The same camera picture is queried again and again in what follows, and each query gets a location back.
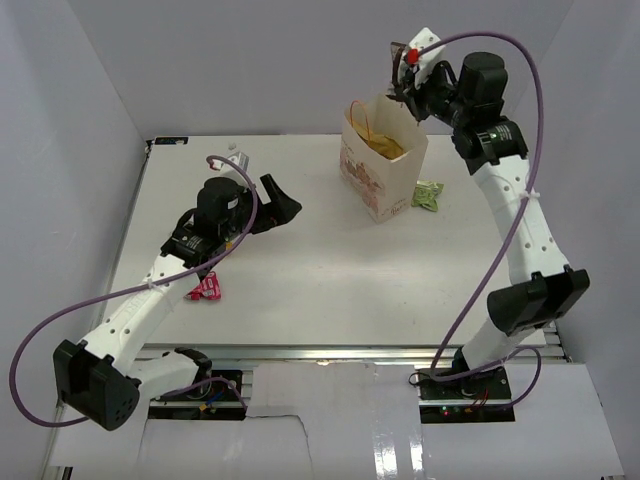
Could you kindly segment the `large brown snack bag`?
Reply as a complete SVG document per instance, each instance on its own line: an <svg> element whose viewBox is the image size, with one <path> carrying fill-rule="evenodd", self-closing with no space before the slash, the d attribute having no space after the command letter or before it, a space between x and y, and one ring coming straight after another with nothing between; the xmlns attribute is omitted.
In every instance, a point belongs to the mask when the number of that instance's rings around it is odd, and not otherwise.
<svg viewBox="0 0 640 480"><path fill-rule="evenodd" d="M394 160L405 154L405 149L393 138L386 135L367 133L360 134L365 144L377 154L389 160Z"/></svg>

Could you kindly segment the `brown chocolate bar wrapper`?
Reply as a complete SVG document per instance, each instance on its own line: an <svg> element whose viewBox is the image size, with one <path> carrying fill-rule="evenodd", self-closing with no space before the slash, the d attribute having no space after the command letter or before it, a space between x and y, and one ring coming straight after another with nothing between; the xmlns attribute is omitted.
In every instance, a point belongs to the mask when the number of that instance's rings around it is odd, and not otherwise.
<svg viewBox="0 0 640 480"><path fill-rule="evenodd" d="M392 59L391 86L400 87L407 69L405 56L409 47L405 43L392 41L390 43L390 53Z"/></svg>

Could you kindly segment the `red snack packet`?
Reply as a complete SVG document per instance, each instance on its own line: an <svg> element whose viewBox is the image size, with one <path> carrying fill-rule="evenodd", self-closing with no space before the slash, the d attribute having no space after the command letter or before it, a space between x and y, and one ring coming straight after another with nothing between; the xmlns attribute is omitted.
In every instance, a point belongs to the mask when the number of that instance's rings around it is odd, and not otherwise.
<svg viewBox="0 0 640 480"><path fill-rule="evenodd" d="M221 299L221 289L218 277L214 271L209 272L199 285L184 296L188 301L217 301Z"/></svg>

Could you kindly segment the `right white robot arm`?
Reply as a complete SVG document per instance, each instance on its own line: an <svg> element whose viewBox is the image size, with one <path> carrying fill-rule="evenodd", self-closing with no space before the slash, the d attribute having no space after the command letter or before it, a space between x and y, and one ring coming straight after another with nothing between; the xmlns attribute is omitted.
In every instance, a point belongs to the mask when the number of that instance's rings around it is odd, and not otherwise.
<svg viewBox="0 0 640 480"><path fill-rule="evenodd" d="M458 74L437 53L400 45L393 55L390 99L417 121L434 117L451 127L454 148L501 236L497 259L509 268L509 286L488 294L487 320L443 374L466 399L486 389L484 370L563 317L590 286L588 273L573 269L555 242L530 184L534 166L524 136L502 113L507 81L503 59L488 52L467 55Z"/></svg>

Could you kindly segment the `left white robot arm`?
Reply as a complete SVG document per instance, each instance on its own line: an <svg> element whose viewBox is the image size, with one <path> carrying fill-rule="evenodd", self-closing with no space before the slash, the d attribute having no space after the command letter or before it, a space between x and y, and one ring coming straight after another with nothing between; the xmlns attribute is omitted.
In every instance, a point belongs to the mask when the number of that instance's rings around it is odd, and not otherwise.
<svg viewBox="0 0 640 480"><path fill-rule="evenodd" d="M106 321L79 342L62 341L53 353L59 398L107 431L121 427L140 399L182 391L199 399L211 387L211 363L189 348L150 362L136 357L172 309L204 279L219 255L242 233L259 234L292 221L301 204L271 175L261 177L268 202L233 178L213 177L195 207L178 220L147 273L142 291L128 296Z"/></svg>

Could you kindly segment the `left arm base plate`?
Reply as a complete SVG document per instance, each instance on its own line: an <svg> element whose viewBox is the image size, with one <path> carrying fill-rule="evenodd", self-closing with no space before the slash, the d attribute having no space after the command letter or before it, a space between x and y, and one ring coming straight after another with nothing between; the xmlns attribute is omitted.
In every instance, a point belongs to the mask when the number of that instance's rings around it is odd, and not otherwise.
<svg viewBox="0 0 640 480"><path fill-rule="evenodd" d="M244 372L242 370L213 370L211 375L225 378L228 383L214 381L191 392L152 400L148 410L148 418L184 421L244 420L245 408L229 387L232 385L243 401L247 403L250 388L244 385Z"/></svg>

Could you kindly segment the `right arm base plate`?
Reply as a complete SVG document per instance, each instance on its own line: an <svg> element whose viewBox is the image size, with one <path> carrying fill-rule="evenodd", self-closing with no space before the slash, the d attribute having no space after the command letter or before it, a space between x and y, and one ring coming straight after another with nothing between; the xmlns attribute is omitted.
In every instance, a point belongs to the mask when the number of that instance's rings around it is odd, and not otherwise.
<svg viewBox="0 0 640 480"><path fill-rule="evenodd" d="M411 374L408 382L418 390L423 425L515 421L504 367L452 382L436 382L428 376L426 369L422 369Z"/></svg>

